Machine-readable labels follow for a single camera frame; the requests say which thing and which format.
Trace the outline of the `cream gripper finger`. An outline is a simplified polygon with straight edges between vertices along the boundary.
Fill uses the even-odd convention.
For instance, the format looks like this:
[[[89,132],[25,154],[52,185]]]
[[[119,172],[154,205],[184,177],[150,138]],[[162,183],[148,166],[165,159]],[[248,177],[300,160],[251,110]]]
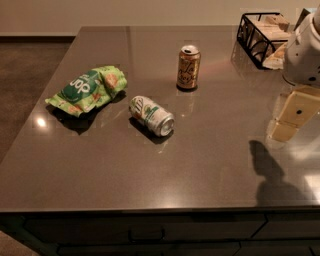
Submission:
[[[281,94],[268,125],[268,136],[279,142],[289,141],[319,110],[319,88],[304,85]]]

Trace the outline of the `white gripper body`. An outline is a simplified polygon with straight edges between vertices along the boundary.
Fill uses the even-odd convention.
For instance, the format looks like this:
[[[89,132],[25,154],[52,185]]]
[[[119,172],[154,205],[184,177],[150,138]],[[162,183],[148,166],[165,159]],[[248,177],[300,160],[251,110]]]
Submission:
[[[308,14],[290,36],[284,54],[284,78],[292,84],[320,87],[320,19]]]

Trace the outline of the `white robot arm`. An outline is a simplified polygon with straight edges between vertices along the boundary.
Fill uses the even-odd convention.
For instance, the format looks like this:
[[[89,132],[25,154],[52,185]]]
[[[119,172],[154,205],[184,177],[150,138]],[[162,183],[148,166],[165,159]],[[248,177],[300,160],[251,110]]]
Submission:
[[[279,96],[267,129],[268,136],[280,142],[289,141],[320,109],[320,7],[290,36],[283,78],[293,88]]]

